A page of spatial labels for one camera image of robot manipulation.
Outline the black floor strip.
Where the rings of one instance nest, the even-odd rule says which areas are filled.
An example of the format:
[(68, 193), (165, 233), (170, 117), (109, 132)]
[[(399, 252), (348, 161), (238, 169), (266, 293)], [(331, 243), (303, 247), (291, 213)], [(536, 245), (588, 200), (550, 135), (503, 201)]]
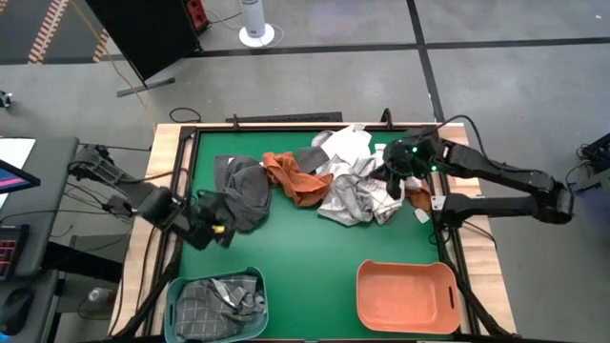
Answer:
[(226, 123), (233, 123), (234, 121), (237, 121), (237, 123), (342, 122), (343, 117), (341, 111), (329, 111), (261, 116), (238, 116), (234, 114), (232, 117), (225, 119)]

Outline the grey desk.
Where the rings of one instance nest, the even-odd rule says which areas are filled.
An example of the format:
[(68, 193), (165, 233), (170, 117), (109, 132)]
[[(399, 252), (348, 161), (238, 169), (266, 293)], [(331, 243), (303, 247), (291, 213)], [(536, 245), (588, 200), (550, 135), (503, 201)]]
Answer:
[(28, 224), (30, 232), (25, 249), (15, 269), (15, 278), (0, 281), (0, 306), (14, 290), (26, 286), (34, 297), (25, 325), (19, 334), (4, 336), (0, 343), (45, 343), (48, 321), (56, 304), (55, 290), (60, 272), (40, 271), (51, 230), (59, 209), (66, 182), (67, 165), (77, 150), (74, 136), (38, 138), (23, 170), (41, 180), (41, 185), (8, 195), (0, 208), (0, 222), (4, 225)]

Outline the teal plastic basket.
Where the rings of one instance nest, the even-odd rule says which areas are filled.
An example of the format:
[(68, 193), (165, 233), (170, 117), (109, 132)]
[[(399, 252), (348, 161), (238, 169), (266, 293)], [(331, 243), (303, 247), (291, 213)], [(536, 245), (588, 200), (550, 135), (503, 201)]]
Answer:
[[(252, 326), (248, 326), (244, 330), (243, 333), (238, 334), (234, 337), (218, 339), (218, 340), (213, 340), (213, 341), (205, 341), (205, 342), (178, 340), (174, 336), (173, 329), (174, 329), (176, 301), (177, 301), (177, 297), (179, 296), (179, 293), (182, 290), (182, 287), (186, 283), (195, 281), (195, 280), (207, 279), (207, 278), (217, 278), (217, 277), (230, 276), (230, 275), (235, 275), (235, 274), (253, 274), (253, 275), (258, 275), (261, 278), (263, 292), (264, 292), (264, 295), (266, 296), (267, 314), (260, 321), (256, 321)], [(260, 336), (265, 331), (265, 329), (268, 325), (268, 321), (269, 321), (269, 306), (268, 306), (268, 297), (267, 297), (267, 292), (266, 292), (265, 279), (259, 269), (254, 268), (254, 267), (248, 267), (245, 270), (239, 271), (239, 272), (222, 273), (222, 274), (204, 276), (204, 277), (199, 277), (199, 278), (179, 277), (179, 278), (175, 279), (171, 283), (171, 285), (168, 289), (168, 292), (167, 292), (163, 330), (164, 330), (164, 337), (165, 337), (165, 340), (167, 343), (235, 343), (238, 341), (248, 340), (248, 339), (252, 339), (252, 338), (256, 338), (256, 337)]]

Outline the red power box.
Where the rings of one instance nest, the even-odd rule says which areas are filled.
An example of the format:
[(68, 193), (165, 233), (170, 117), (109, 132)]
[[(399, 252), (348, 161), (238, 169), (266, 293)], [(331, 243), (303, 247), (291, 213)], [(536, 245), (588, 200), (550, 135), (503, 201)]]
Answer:
[(210, 25), (201, 0), (184, 0), (196, 32), (205, 31)]

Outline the orange plastic basket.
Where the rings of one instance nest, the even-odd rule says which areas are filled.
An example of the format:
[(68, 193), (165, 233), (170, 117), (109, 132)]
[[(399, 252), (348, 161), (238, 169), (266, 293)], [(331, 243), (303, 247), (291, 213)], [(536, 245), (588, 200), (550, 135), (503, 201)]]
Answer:
[(377, 332), (449, 334), (461, 322), (454, 272), (440, 262), (362, 262), (356, 309), (360, 322)]

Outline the black desk crossbar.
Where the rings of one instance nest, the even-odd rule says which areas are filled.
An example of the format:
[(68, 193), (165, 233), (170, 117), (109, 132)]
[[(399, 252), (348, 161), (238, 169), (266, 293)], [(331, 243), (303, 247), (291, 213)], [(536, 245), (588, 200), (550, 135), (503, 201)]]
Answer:
[(95, 255), (115, 245), (115, 242), (102, 246), (77, 250), (73, 247), (50, 242), (40, 264), (42, 271), (74, 273), (94, 279), (118, 283), (122, 278), (123, 264)]

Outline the black computer mouse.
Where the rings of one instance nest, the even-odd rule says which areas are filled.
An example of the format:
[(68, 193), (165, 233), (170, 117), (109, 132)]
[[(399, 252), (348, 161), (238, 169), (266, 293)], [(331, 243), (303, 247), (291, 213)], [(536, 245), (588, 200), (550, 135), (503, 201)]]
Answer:
[(0, 307), (0, 333), (13, 336), (25, 326), (35, 295), (34, 289), (21, 287), (13, 290)]

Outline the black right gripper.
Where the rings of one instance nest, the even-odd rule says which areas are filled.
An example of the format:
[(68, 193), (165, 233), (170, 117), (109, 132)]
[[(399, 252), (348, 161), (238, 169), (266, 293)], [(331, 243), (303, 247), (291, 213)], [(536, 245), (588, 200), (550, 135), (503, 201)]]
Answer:
[(404, 196), (404, 179), (423, 177), (423, 168), (417, 157), (417, 143), (412, 138), (399, 138), (389, 143), (383, 151), (384, 165), (375, 168), (370, 177), (387, 182), (388, 194), (399, 200)]

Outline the white paper sheet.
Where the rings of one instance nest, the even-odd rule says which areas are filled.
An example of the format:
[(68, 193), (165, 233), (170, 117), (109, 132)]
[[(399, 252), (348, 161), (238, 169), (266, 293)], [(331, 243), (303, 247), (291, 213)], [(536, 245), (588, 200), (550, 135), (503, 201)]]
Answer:
[[(0, 159), (23, 170), (34, 144), (35, 140), (33, 138), (0, 137)], [(0, 194), (0, 209), (6, 202), (7, 197), (8, 193)]]

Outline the white plaid towel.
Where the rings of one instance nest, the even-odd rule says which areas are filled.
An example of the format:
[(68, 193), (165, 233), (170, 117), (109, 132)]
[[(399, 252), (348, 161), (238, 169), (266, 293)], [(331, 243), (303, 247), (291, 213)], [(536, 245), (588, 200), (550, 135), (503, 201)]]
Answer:
[(387, 222), (402, 207), (404, 181), (399, 182), (399, 199), (395, 200), (387, 193), (385, 181), (369, 176), (376, 168), (374, 155), (359, 157), (352, 164), (335, 155), (319, 167), (318, 172), (334, 178), (317, 213), (347, 227), (373, 220)]

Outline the black partition board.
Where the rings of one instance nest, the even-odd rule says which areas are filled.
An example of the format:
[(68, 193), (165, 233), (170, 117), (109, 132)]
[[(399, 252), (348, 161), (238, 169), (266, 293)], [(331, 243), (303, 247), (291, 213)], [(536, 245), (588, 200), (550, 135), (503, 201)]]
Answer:
[(173, 83), (146, 81), (185, 57), (202, 52), (187, 0), (85, 0), (141, 82), (124, 97)]

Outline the white cylindrical tower fan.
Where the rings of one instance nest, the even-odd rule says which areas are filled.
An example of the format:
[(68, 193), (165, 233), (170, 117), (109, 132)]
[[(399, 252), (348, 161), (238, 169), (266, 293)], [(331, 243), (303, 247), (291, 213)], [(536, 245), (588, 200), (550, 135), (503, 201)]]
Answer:
[(275, 29), (266, 22), (262, 0), (239, 0), (243, 27), (240, 42), (248, 48), (269, 48), (275, 39)]

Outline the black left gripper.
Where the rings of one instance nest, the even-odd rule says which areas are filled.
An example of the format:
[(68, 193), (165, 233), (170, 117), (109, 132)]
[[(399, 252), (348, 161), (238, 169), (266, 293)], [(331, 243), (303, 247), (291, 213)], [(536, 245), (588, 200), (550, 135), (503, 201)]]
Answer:
[(173, 232), (200, 251), (213, 241), (223, 248), (229, 248), (234, 231), (234, 217), (220, 216), (215, 220), (213, 212), (206, 207), (185, 207), (173, 219)]

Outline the computer monitor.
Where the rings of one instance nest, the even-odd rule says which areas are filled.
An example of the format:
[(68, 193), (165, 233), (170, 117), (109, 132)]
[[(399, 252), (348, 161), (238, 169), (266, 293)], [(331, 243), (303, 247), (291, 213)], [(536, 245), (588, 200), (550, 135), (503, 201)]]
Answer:
[(38, 187), (41, 180), (0, 159), (0, 194)]

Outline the dark grey plaid towel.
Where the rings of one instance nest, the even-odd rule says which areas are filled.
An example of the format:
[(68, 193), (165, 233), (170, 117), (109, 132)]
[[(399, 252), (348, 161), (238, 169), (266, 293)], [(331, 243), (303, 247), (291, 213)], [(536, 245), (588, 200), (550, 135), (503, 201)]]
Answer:
[(176, 301), (174, 336), (181, 341), (234, 337), (267, 314), (258, 275), (235, 274), (186, 283)]

